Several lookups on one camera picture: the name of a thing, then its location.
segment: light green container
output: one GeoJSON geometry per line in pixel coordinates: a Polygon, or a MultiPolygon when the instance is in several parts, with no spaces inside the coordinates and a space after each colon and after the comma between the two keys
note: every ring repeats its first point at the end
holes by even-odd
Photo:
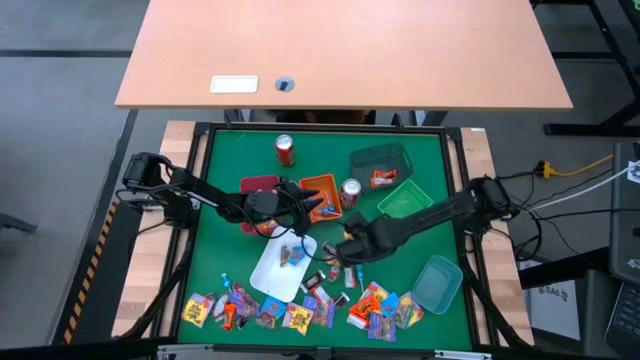
{"type": "Polygon", "coordinates": [[[413,181],[406,180],[398,186],[389,196],[384,198],[378,209],[392,217],[402,218],[411,215],[433,204],[433,200],[422,191],[413,181]]]}

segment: gray floor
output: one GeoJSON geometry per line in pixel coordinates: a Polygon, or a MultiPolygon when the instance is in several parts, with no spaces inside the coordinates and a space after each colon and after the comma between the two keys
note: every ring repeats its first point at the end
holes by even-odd
{"type": "MultiPolygon", "coordinates": [[[[629,59],[640,64],[640,45],[615,1],[600,1],[629,59]]],[[[141,24],[144,0],[4,0],[0,48],[130,49],[141,24]]],[[[586,8],[540,6],[536,10],[552,50],[602,50],[586,8]]],[[[0,211],[37,223],[34,235],[0,233],[0,348],[46,343],[56,322],[62,289],[74,271],[90,209],[124,123],[113,101],[126,60],[0,59],[0,211]]],[[[596,123],[631,99],[622,72],[607,62],[563,61],[558,68],[575,109],[568,113],[451,113],[446,126],[485,127],[499,174],[530,169],[538,160],[558,170],[579,168],[611,153],[611,139],[548,138],[549,121],[596,123]]],[[[391,113],[381,114],[384,122],[391,113]]],[[[221,121],[219,111],[142,111],[129,152],[157,151],[169,119],[221,121]]],[[[536,181],[534,199],[580,178],[536,181]]],[[[527,179],[508,189],[526,197],[527,179]]],[[[608,206],[609,188],[594,191],[548,213],[608,206]]],[[[574,248],[608,241],[608,216],[558,221],[574,248]]],[[[526,217],[514,220],[516,242],[534,233],[526,217]]],[[[540,255],[571,255],[545,229],[540,255]]]]}

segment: white cable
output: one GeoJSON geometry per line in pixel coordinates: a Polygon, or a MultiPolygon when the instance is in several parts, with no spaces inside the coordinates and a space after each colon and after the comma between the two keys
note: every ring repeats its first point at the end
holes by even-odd
{"type": "Polygon", "coordinates": [[[548,202],[548,203],[545,203],[545,204],[538,205],[538,206],[534,207],[533,209],[531,209],[530,211],[537,211],[537,210],[540,210],[540,209],[542,209],[542,208],[546,208],[546,207],[548,207],[548,206],[555,205],[555,204],[561,203],[561,202],[563,202],[563,201],[571,200],[571,199],[573,199],[574,197],[578,197],[578,196],[580,196],[580,195],[586,194],[586,193],[588,193],[588,192],[589,192],[589,191],[591,191],[591,190],[595,190],[595,189],[599,188],[600,186],[602,186],[602,185],[604,185],[604,184],[606,184],[606,183],[608,183],[608,182],[613,181],[613,179],[615,179],[615,178],[617,178],[617,177],[619,177],[619,176],[621,176],[621,175],[625,174],[627,171],[629,171],[629,169],[631,169],[632,167],[634,167],[634,166],[636,166],[636,165],[640,165],[640,161],[636,161],[635,163],[632,163],[631,165],[627,166],[624,170],[620,171],[619,173],[617,173],[617,174],[615,174],[615,175],[612,175],[610,178],[607,178],[607,179],[602,180],[600,183],[595,184],[595,185],[593,185],[593,186],[592,186],[592,187],[590,187],[590,188],[584,189],[584,190],[582,190],[582,191],[580,191],[580,192],[577,192],[577,193],[575,193],[575,194],[573,194],[573,195],[569,195],[569,196],[563,197],[563,198],[558,199],[558,200],[553,200],[553,201],[551,201],[551,202],[548,202]]]}

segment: red soda can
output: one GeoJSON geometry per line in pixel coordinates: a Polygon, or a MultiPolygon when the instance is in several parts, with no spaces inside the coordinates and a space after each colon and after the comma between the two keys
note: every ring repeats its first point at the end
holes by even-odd
{"type": "Polygon", "coordinates": [[[293,151],[293,139],[291,136],[282,134],[276,139],[276,153],[278,161],[282,166],[292,166],[296,162],[295,152],[293,151]]]}
{"type": "Polygon", "coordinates": [[[356,207],[362,185],[356,179],[347,179],[340,186],[340,205],[344,210],[351,210],[356,207]]]}

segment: orange and black warning stripe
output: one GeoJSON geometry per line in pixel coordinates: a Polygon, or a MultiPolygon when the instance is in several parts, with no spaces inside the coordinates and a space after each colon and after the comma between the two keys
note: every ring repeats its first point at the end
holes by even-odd
{"type": "Polygon", "coordinates": [[[80,292],[78,293],[78,299],[73,305],[73,311],[71,312],[69,324],[67,325],[67,329],[64,331],[64,344],[71,344],[71,339],[73,338],[76,326],[78,325],[78,321],[80,320],[80,314],[82,314],[82,307],[87,300],[87,294],[89,293],[89,288],[91,287],[91,280],[93,280],[93,277],[96,273],[98,263],[100,262],[100,257],[102,256],[102,251],[104,250],[105,243],[107,242],[107,235],[109,234],[109,229],[111,228],[111,222],[113,221],[113,217],[116,213],[116,205],[118,205],[119,202],[119,200],[116,200],[111,203],[111,207],[109,207],[109,212],[107,213],[107,218],[104,221],[104,225],[102,225],[100,239],[98,240],[96,248],[93,252],[93,256],[91,257],[91,262],[89,263],[87,274],[82,280],[82,287],[80,288],[80,292]]]}

